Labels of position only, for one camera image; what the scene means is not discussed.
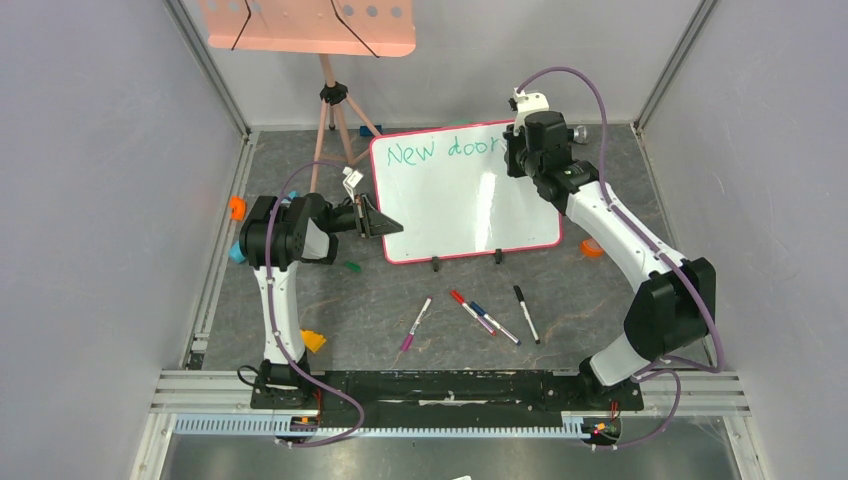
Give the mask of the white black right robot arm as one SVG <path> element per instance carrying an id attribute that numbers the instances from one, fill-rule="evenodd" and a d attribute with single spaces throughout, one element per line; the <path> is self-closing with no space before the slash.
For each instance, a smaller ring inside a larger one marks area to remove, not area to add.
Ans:
<path id="1" fill-rule="evenodd" d="M 543 200 L 599 244 L 634 291 L 622 334 L 581 362 L 576 398 L 602 408 L 670 353 L 715 334 L 713 265 L 663 244 L 594 165 L 574 159 L 573 131 L 561 113 L 519 117 L 506 127 L 504 139 L 508 175 L 530 178 Z"/>

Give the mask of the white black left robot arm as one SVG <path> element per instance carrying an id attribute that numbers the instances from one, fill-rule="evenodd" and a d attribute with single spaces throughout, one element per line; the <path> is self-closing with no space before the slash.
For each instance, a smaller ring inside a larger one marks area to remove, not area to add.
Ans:
<path id="1" fill-rule="evenodd" d="M 366 194 L 334 205 L 318 193 L 288 201 L 261 196 L 239 234 L 241 254 L 260 289 L 265 332 L 263 360 L 255 369 L 251 407 L 303 408 L 316 399 L 301 334 L 296 273 L 303 264 L 334 263 L 340 232 L 370 239 L 404 226 L 380 212 Z"/>

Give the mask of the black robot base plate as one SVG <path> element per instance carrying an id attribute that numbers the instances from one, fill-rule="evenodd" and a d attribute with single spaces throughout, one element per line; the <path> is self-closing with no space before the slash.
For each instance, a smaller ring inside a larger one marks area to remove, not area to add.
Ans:
<path id="1" fill-rule="evenodd" d="M 553 427 L 563 412 L 641 411 L 640 387 L 593 386 L 581 374 L 545 370 L 344 371 L 317 373 L 332 392 L 315 390 L 301 413 L 323 427 Z"/>

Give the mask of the pink framed whiteboard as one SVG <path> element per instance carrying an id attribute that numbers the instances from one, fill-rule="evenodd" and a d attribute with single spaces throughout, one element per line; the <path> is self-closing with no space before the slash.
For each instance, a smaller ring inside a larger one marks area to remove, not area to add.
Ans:
<path id="1" fill-rule="evenodd" d="M 562 217 L 532 181 L 507 174 L 503 121 L 384 135 L 369 146 L 376 205 L 402 232 L 394 265 L 558 245 Z"/>

